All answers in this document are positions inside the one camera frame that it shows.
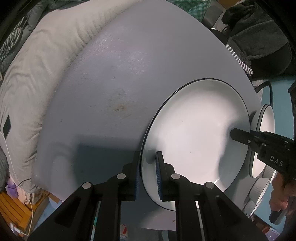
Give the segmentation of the person's right hand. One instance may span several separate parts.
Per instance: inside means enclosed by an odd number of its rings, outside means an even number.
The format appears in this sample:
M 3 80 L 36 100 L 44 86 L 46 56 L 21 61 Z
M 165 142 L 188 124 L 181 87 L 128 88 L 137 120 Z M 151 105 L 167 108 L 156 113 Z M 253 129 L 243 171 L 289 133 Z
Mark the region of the person's right hand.
M 284 177 L 281 173 L 277 173 L 272 181 L 273 191 L 269 201 L 272 211 L 285 210 L 288 207 L 290 197 L 295 197 L 295 180 L 284 185 Z

